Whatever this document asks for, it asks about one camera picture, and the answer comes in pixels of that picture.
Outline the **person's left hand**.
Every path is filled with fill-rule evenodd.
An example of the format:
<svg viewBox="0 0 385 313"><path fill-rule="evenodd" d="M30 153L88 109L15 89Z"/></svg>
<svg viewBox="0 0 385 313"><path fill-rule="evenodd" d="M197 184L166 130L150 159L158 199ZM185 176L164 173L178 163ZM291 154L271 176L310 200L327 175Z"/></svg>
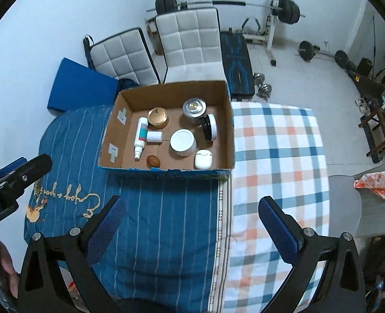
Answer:
<svg viewBox="0 0 385 313"><path fill-rule="evenodd" d="M6 246L0 240L0 257L3 269L6 271L7 281L11 294L17 299L19 293L19 274L16 272L11 255Z"/></svg>

